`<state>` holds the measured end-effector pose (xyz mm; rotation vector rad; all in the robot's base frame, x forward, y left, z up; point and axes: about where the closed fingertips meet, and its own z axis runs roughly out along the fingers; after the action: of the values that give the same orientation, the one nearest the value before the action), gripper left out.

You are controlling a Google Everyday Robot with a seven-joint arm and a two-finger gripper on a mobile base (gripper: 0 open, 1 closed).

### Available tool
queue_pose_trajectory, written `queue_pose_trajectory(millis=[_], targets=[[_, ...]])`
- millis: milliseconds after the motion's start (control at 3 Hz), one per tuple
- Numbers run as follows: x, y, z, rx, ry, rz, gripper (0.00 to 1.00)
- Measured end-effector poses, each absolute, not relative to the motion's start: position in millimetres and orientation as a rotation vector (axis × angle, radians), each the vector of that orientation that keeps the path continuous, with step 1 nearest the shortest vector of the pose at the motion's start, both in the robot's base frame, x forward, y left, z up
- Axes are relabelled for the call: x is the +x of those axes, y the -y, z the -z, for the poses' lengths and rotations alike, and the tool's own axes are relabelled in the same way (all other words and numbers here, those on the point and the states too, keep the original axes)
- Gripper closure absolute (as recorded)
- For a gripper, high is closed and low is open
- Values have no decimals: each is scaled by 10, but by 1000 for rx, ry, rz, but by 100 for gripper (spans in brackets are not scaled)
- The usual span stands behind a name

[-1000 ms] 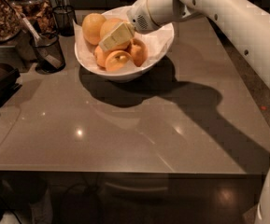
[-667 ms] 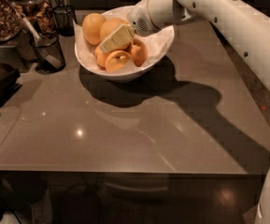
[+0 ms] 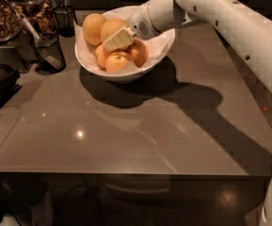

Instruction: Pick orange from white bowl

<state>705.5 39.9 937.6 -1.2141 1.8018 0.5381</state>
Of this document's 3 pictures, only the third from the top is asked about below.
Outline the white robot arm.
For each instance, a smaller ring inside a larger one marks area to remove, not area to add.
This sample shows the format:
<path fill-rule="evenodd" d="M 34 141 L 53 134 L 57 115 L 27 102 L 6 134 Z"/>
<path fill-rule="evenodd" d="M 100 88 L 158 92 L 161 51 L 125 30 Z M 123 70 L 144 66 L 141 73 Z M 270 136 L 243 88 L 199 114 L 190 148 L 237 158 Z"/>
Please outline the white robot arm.
<path fill-rule="evenodd" d="M 172 28 L 207 22 L 272 93 L 272 21 L 237 0 L 150 0 L 103 39 L 114 51 L 134 38 L 150 40 Z"/>

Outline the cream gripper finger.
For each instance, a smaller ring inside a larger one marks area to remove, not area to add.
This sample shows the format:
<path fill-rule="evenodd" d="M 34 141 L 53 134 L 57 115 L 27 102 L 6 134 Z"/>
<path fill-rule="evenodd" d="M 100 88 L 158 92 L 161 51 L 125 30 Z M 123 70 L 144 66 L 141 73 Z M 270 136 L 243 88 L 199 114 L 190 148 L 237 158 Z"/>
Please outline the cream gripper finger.
<path fill-rule="evenodd" d="M 130 27 L 122 27 L 103 41 L 107 51 L 115 51 L 134 43 L 136 32 Z"/>

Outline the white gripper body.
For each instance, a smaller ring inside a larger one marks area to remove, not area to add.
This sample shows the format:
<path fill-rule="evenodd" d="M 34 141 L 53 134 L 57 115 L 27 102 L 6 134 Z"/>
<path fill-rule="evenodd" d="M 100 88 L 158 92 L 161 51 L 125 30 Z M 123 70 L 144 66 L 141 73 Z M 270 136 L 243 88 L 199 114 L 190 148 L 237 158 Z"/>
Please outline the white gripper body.
<path fill-rule="evenodd" d="M 150 40 L 160 35 L 160 32 L 152 24 L 148 3 L 136 6 L 129 18 L 129 25 L 141 40 Z"/>

